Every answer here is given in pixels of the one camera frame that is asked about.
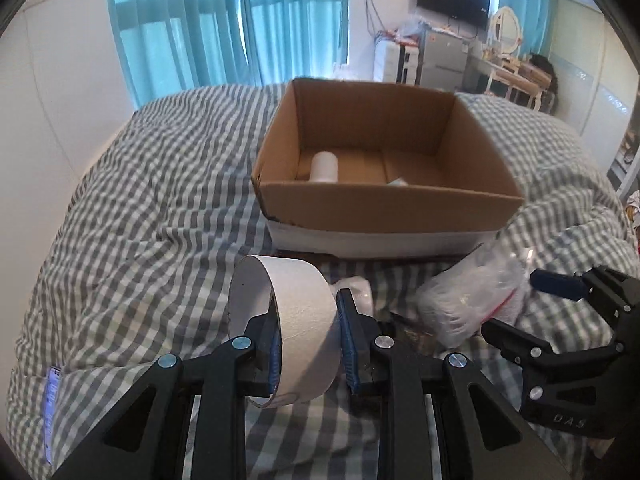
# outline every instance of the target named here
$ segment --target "paper tube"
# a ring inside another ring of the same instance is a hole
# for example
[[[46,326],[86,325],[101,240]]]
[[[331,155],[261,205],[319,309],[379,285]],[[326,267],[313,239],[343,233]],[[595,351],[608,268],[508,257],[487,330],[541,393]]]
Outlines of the paper tube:
[[[340,365],[340,325],[328,283],[301,260],[246,256],[231,279],[229,337],[242,335],[247,322],[269,309],[274,295],[282,366],[275,393],[251,398],[260,408],[315,399],[328,390]]]
[[[331,152],[318,152],[311,159],[309,182],[338,182],[338,157]]]

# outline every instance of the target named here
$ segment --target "black robotic claw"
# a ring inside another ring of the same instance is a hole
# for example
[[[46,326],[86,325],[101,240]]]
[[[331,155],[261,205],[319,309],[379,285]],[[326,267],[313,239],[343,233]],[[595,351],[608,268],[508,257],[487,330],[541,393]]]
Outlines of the black robotic claw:
[[[638,402],[640,281],[607,267],[565,276],[536,270],[538,291],[584,299],[611,327],[607,346],[556,354],[551,345],[492,319],[482,336],[522,367],[520,414],[529,422],[593,438],[613,438]]]
[[[425,394],[433,402],[444,480],[568,480],[554,455],[462,354],[425,357],[383,336],[341,290],[342,352],[354,395],[380,398],[379,480],[428,480],[431,442]],[[53,480],[182,478],[194,396],[200,409],[192,480],[244,480],[244,397],[270,394],[273,312],[208,356],[168,354],[98,422]]]

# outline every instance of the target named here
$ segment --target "clear plastic bag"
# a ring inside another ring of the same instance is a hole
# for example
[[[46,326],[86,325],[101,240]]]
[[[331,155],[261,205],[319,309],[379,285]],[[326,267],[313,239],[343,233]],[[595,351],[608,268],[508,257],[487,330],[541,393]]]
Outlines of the clear plastic bag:
[[[353,276],[352,278],[343,278],[329,287],[334,294],[338,294],[341,288],[348,288],[353,296],[353,303],[356,304],[358,314],[374,317],[373,313],[373,294],[371,293],[371,284],[369,280],[362,276]]]
[[[483,244],[416,291],[418,312],[437,341],[455,348],[495,317],[514,324],[533,270],[534,250],[520,254]]]

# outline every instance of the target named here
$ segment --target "open cardboard box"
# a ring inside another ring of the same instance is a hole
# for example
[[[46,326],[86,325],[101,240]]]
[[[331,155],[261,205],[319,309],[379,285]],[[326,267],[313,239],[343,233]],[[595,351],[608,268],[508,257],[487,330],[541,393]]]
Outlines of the open cardboard box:
[[[338,158],[336,184],[308,181],[320,151]],[[277,248],[341,258],[465,254],[523,202],[455,95],[372,82],[289,83],[252,181]]]

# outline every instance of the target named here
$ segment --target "gray and white striped duvet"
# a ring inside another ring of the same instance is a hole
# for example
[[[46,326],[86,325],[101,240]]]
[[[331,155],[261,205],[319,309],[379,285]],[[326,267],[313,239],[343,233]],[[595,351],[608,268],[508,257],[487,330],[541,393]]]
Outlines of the gray and white striped duvet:
[[[166,352],[211,352],[226,337],[236,262],[272,251],[249,175],[282,87],[221,86],[152,102],[76,190],[42,266],[17,342],[8,393],[10,445],[35,479],[50,476],[148,364]],[[537,264],[564,272],[608,264],[638,274],[633,238],[609,183],[559,121],[506,101],[464,96],[526,196],[502,231],[533,246]],[[412,292],[442,265],[374,262],[326,266],[331,281],[371,282],[376,310],[415,317]],[[607,342],[585,304],[533,294],[520,328],[557,351]],[[483,341],[462,348],[514,404],[518,368]],[[53,466],[44,458],[47,371],[62,369],[53,420]],[[540,435],[578,474],[584,441]],[[350,403],[338,378],[319,399],[246,414],[251,478],[375,478],[376,414]],[[188,478],[188,464],[185,478]]]

